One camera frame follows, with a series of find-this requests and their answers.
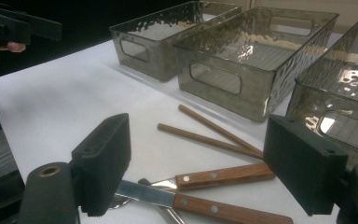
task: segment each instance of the utensil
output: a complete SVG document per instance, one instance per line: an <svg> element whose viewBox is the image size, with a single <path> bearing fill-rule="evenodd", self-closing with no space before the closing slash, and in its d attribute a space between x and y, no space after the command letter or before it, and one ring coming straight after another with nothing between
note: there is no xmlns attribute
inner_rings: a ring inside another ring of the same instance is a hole
<svg viewBox="0 0 358 224"><path fill-rule="evenodd" d="M276 175L264 163L230 167L226 169L176 175L165 180L153 182L152 187L161 189L189 189L197 187L252 182L272 179Z"/></svg>
<svg viewBox="0 0 358 224"><path fill-rule="evenodd" d="M210 120L206 119L205 117L203 117L202 115L198 114L197 112L191 110L190 108L184 106L184 105L179 105L178 106L179 110L182 111L183 113L189 115L191 118L195 119L196 121L206 125L207 127L213 129L214 131L216 131L217 133L222 134L223 136L225 136L226 138L228 138L229 140L237 143L238 145L240 145L241 147L247 148L249 150L252 150L256 153L261 153L261 158L263 158L262 156L262 151L254 146L252 146L251 144L247 143L246 141L244 141L243 139L240 139L238 136L236 136L235 134L227 131L226 129L220 127L219 125L211 122Z"/></svg>
<svg viewBox="0 0 358 224"><path fill-rule="evenodd" d="M170 207L206 217L212 217L234 223L264 223L286 224L293 223L290 217L261 212L236 205L218 203L184 194L173 193L162 189L132 183L122 180L116 194L137 201Z"/></svg>
<svg viewBox="0 0 358 224"><path fill-rule="evenodd" d="M198 141L201 143L208 144L213 147L221 147L223 149L239 152L241 154L244 154L244 155L259 159L259 160L263 160L263 153L261 151L255 152L253 150L250 150L250 149L247 149L244 147L231 145L229 143L225 143L225 142L222 142L222 141L210 138L210 137L206 137L206 136L203 136L203 135L200 135L197 133L188 132L188 131L178 129L173 126L169 126L169 125L162 124L162 123L159 123L157 128L164 132L173 133L173 134L176 134L176 135L188 138L188 139L192 139L192 140L195 140L195 141Z"/></svg>
<svg viewBox="0 0 358 224"><path fill-rule="evenodd" d="M143 184L145 186L151 185L151 183L145 178L139 180L139 183ZM112 202L110 203L109 208L110 209L118 209L118 208L124 206L125 204L127 204L130 200L131 200L131 198L123 197L118 194L115 194L115 196L112 199ZM164 220L167 223L169 223L169 224L170 223L171 224L185 224L185 222L182 220L182 218L179 216L179 214L177 214L172 208L163 207L163 206L159 206L158 208L159 208L158 212L161 214L161 216L164 218Z"/></svg>

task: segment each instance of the textured plastic bin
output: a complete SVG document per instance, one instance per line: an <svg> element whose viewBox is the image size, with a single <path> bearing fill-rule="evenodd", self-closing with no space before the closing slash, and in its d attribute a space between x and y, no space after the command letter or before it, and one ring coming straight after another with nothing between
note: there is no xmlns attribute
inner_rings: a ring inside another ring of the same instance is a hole
<svg viewBox="0 0 358 224"><path fill-rule="evenodd" d="M179 87L263 121L322 55L338 14L254 7L174 44Z"/></svg>
<svg viewBox="0 0 358 224"><path fill-rule="evenodd" d="M358 164L358 22L296 79L286 117L337 144Z"/></svg>
<svg viewBox="0 0 358 224"><path fill-rule="evenodd" d="M241 13L241 6L192 1L110 27L120 64L160 81L176 76L172 43Z"/></svg>

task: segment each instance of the knife blade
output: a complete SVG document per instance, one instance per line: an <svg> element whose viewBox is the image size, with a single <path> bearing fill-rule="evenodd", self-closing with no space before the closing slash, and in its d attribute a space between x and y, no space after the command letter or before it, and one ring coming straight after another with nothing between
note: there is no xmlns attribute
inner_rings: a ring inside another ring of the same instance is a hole
<svg viewBox="0 0 358 224"><path fill-rule="evenodd" d="M226 169L176 175L175 177L153 182L150 186L160 189L189 189L267 180L275 178L275 176L269 167L264 162L261 162Z"/></svg>
<svg viewBox="0 0 358 224"><path fill-rule="evenodd" d="M236 205L218 203L184 194L173 193L162 189L132 183L122 180L116 194L133 200L152 203L158 206L194 213L206 217L229 221L233 223L262 223L289 224L290 217L239 207Z"/></svg>
<svg viewBox="0 0 358 224"><path fill-rule="evenodd" d="M145 186L151 185L151 183L146 178L140 179L138 181L138 184L142 184ZM185 224L185 222L182 220L182 218L179 216L179 214L176 213L176 211L173 210L172 208L163 207L163 206L158 206L158 208L159 208L158 212L161 214L161 216L164 218L164 220L167 223Z"/></svg>

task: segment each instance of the white table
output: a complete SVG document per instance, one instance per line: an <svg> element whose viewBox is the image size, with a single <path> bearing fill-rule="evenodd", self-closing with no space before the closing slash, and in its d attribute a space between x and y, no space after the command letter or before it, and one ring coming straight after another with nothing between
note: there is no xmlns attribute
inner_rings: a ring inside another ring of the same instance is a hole
<svg viewBox="0 0 358 224"><path fill-rule="evenodd" d="M284 115L290 98L275 110ZM132 159L124 179L157 181L174 175L255 163L244 155L208 147L157 129L165 123L222 141L221 135L180 112L186 105L263 148L267 123L255 123L180 91L177 78L160 83L119 65L113 42L0 77L0 122L24 181L33 169L71 160L71 151L105 118L130 114ZM289 216L295 223L336 223L308 217L283 183L273 180L188 190L221 203ZM187 223L212 223L183 214ZM103 217L81 214L81 223L165 223L152 205L131 202Z"/></svg>

